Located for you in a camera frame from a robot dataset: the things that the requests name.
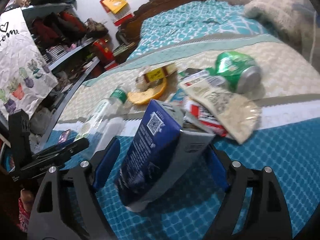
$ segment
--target silver screw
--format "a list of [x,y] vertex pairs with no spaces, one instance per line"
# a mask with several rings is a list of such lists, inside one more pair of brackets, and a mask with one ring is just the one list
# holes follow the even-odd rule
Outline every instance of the silver screw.
[[49,168],[50,173],[54,173],[56,170],[57,170],[57,168],[55,166],[52,166]]
[[267,173],[271,173],[272,169],[268,166],[264,167],[264,170],[267,172]]
[[238,161],[233,161],[232,166],[234,166],[235,168],[239,168],[241,166],[241,163]]
[[87,167],[88,165],[89,165],[88,161],[83,161],[83,162],[80,163],[80,166],[83,167],[83,168]]

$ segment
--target red pot print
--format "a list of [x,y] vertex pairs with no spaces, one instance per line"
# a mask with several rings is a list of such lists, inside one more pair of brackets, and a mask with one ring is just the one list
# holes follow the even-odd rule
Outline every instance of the red pot print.
[[24,97],[24,92],[22,90],[21,84],[18,85],[18,88],[15,90],[15,92],[12,92],[12,95],[19,100],[21,100]]

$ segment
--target green container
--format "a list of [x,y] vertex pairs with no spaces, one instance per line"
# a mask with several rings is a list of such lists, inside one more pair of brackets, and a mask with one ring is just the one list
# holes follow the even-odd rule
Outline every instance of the green container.
[[229,51],[218,55],[215,75],[222,76],[228,81],[231,92],[243,94],[260,84],[262,71],[249,55]]

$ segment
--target wooden headboard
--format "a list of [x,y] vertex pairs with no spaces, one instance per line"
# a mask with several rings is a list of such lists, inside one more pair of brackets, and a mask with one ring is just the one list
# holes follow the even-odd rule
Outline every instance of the wooden headboard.
[[145,19],[192,1],[205,0],[149,0],[134,12],[133,18],[121,25],[120,32],[124,33],[128,42],[138,43],[140,41],[140,29]]

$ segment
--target potted plant print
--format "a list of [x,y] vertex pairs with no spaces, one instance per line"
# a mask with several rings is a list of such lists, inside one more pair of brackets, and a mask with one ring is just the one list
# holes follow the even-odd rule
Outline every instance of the potted plant print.
[[40,69],[38,68],[38,63],[32,59],[30,62],[28,62],[28,68],[32,71],[33,76],[36,79],[39,79],[42,77],[42,73],[40,72]]
[[50,69],[49,69],[46,61],[45,61],[44,58],[42,57],[41,53],[37,53],[37,54],[36,54],[36,59],[37,59],[38,63],[40,64],[40,66],[42,67],[42,69],[43,69],[46,73],[50,73]]
[[23,67],[19,68],[19,74],[20,74],[20,76],[22,76],[22,78],[28,88],[32,88],[35,85],[34,81],[31,78],[29,78],[28,73],[26,72],[26,70]]
[[12,114],[16,110],[15,101],[11,98],[6,98],[4,89],[0,89],[0,99],[3,101],[3,105],[9,114]]
[[17,99],[21,100],[24,97],[24,92],[21,83],[16,78],[10,80],[10,85],[7,86],[10,93]]

